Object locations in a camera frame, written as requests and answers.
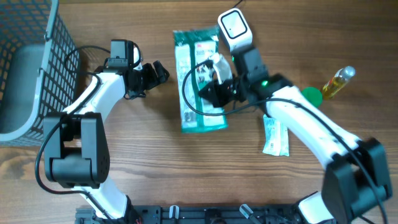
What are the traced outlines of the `green glove package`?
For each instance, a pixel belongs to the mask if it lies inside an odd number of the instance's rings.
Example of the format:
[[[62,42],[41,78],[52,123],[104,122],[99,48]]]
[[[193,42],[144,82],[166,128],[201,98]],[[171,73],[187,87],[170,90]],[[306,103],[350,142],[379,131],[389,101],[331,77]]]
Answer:
[[[208,101],[198,96],[211,78],[211,71],[202,65],[186,78],[186,74],[197,64],[218,52],[219,28],[216,26],[197,30],[175,30],[175,62],[180,95],[180,117],[183,133],[206,133],[226,129],[225,116],[203,116],[192,111],[188,101],[196,110],[204,113],[222,113],[223,109],[214,108]]]

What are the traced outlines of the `light green wipes packet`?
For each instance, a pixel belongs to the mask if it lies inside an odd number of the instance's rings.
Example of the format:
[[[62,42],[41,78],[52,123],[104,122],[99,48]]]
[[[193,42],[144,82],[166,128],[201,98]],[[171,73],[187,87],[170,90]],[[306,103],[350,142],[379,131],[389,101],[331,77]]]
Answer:
[[[289,157],[289,132],[279,120],[263,116],[266,141],[262,152],[272,156]]]

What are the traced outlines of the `green lid jar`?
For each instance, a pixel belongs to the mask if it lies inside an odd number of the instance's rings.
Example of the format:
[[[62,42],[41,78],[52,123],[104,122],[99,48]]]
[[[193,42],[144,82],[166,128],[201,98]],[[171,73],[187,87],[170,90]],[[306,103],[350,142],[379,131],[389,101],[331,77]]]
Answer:
[[[317,88],[306,87],[302,90],[302,95],[316,108],[318,108],[323,103],[322,93]]]

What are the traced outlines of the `grey plastic mesh basket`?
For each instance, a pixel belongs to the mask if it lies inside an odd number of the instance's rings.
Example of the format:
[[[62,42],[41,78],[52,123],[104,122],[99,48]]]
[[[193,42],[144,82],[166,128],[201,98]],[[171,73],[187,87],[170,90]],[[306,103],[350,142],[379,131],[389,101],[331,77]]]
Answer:
[[[45,115],[75,99],[80,67],[59,1],[1,1],[1,145],[38,146]]]

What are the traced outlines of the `yellow oil bottle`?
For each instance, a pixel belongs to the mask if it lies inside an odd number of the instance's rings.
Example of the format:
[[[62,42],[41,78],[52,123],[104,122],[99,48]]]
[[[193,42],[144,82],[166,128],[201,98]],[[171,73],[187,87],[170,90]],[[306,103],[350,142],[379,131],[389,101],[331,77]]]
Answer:
[[[321,89],[323,99],[332,99],[355,75],[356,70],[352,66],[338,70]]]

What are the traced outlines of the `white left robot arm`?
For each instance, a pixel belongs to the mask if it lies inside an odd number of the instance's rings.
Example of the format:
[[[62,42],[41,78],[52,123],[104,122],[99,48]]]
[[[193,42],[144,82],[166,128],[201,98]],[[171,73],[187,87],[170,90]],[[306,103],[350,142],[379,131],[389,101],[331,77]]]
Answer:
[[[54,195],[81,195],[100,223],[140,223],[130,198],[109,176],[110,154],[104,122],[122,98],[146,97],[170,74],[159,61],[142,64],[138,45],[114,39],[110,56],[80,97],[44,118],[44,141],[35,162],[38,185]]]

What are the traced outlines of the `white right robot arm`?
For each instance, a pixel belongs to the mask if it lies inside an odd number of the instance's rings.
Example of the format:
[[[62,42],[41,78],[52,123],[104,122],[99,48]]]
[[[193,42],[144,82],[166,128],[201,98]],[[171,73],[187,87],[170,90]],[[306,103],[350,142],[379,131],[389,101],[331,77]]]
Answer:
[[[374,138],[362,140],[339,127],[313,106],[300,90],[281,74],[269,75],[257,48],[233,54],[238,75],[233,76],[221,54],[202,64],[216,73],[199,96],[215,107],[233,100],[258,106],[294,133],[325,169],[323,187],[298,203],[304,222],[334,219],[351,223],[379,207],[387,222],[384,201],[392,197],[392,184],[383,145]]]

